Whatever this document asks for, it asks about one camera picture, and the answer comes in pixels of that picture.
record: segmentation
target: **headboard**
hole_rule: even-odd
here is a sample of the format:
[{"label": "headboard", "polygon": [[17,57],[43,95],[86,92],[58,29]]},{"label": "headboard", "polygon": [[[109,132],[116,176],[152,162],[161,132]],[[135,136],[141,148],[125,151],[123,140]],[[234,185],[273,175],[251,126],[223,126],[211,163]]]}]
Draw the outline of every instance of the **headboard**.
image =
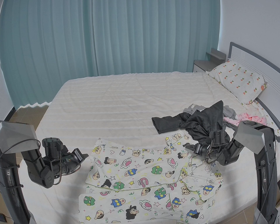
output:
[{"label": "headboard", "polygon": [[280,128],[280,68],[262,56],[234,42],[230,43],[228,58],[263,75],[268,82],[268,86],[259,94],[256,100]]}]

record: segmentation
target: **teal curtain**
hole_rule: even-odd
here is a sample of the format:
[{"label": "teal curtain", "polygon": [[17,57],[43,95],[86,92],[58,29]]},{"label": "teal curtain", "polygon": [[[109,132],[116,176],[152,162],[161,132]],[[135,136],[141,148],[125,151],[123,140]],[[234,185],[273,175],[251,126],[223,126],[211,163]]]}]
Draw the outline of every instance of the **teal curtain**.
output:
[{"label": "teal curtain", "polygon": [[4,0],[1,68],[18,108],[70,79],[191,72],[219,30],[220,0]]}]

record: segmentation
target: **gray nightstand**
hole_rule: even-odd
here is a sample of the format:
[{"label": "gray nightstand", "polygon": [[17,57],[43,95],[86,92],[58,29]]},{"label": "gray nightstand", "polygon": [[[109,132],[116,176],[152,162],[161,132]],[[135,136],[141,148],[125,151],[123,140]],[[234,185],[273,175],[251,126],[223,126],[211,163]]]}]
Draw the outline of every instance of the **gray nightstand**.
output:
[{"label": "gray nightstand", "polygon": [[210,72],[213,68],[224,63],[226,60],[226,54],[214,48],[211,48],[211,52],[206,52],[206,54],[210,55],[210,60],[194,60],[193,72]]}]

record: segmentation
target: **white bed sheet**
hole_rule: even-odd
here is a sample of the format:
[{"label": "white bed sheet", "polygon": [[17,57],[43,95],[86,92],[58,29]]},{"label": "white bed sheet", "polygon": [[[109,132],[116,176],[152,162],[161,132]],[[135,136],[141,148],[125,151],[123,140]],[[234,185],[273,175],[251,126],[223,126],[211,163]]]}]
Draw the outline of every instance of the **white bed sheet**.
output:
[{"label": "white bed sheet", "polygon": [[[58,137],[69,151],[79,148],[89,155],[99,137],[131,147],[157,149],[166,146],[165,134],[157,133],[151,117],[175,116],[192,103],[209,107],[219,100],[237,114],[248,112],[260,116],[251,105],[246,110],[206,73],[124,74],[69,80],[55,96],[36,134],[39,140]],[[226,131],[232,137],[234,131],[229,128]],[[277,159],[280,177],[278,153]],[[26,164],[21,163],[19,176],[24,197],[37,224],[79,223],[78,196],[85,193],[89,165],[88,158],[77,173],[64,176],[59,185],[45,189],[30,181]],[[224,184],[214,196],[216,203],[210,223],[234,215],[257,200],[251,151],[244,148],[236,163],[219,167]]]}]

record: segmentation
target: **pink ruffled fabric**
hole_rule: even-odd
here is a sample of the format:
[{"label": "pink ruffled fabric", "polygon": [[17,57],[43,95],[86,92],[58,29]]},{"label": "pink ruffled fabric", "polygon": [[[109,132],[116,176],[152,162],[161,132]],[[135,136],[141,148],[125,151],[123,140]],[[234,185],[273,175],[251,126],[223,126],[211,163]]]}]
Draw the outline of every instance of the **pink ruffled fabric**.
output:
[{"label": "pink ruffled fabric", "polygon": [[237,117],[238,117],[237,120],[233,120],[233,119],[228,118],[228,117],[224,117],[224,120],[231,123],[231,124],[234,124],[236,126],[239,125],[240,121],[247,121],[247,120],[255,121],[255,122],[261,123],[263,125],[266,125],[266,118],[265,117],[259,117],[257,115],[251,116],[247,113],[238,114]]}]

